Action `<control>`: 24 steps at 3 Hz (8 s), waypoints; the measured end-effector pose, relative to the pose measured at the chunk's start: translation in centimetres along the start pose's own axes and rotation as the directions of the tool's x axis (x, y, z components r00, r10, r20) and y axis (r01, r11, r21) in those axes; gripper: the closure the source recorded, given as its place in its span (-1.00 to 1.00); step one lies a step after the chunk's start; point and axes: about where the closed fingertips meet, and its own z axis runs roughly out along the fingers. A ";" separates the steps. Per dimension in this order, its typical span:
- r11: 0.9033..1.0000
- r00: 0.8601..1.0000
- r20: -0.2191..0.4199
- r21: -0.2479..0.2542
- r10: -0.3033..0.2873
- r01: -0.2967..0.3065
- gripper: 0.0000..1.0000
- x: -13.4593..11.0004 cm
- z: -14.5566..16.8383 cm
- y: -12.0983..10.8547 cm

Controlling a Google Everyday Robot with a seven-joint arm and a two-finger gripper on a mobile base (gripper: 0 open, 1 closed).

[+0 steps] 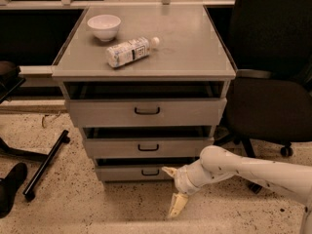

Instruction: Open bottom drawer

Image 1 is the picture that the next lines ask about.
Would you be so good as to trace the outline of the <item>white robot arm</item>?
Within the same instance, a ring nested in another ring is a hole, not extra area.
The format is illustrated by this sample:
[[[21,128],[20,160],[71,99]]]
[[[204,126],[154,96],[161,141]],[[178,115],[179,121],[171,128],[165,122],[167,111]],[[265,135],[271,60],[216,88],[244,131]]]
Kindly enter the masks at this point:
[[[312,234],[312,168],[310,166],[243,157],[210,145],[200,158],[180,168],[163,167],[174,179],[177,193],[173,194],[168,217],[176,217],[189,197],[204,185],[240,176],[250,182],[287,196],[304,206],[299,234]]]

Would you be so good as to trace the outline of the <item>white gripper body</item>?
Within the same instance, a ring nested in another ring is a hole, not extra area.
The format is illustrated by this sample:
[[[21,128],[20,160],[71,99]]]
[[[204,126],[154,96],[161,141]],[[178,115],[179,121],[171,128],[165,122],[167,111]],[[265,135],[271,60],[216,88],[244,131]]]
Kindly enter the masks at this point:
[[[189,178],[189,172],[189,165],[184,165],[178,168],[174,174],[175,188],[179,193],[185,195],[193,195],[199,191],[199,187],[195,186]]]

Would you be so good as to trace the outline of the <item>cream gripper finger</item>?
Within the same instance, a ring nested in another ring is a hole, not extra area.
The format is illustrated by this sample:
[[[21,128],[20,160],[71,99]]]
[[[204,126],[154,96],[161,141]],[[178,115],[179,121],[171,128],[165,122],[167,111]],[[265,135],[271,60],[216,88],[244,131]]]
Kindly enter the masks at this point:
[[[183,193],[174,193],[168,213],[168,218],[177,217],[185,208],[189,197]]]
[[[175,178],[177,169],[173,167],[163,167],[162,170],[170,177]]]

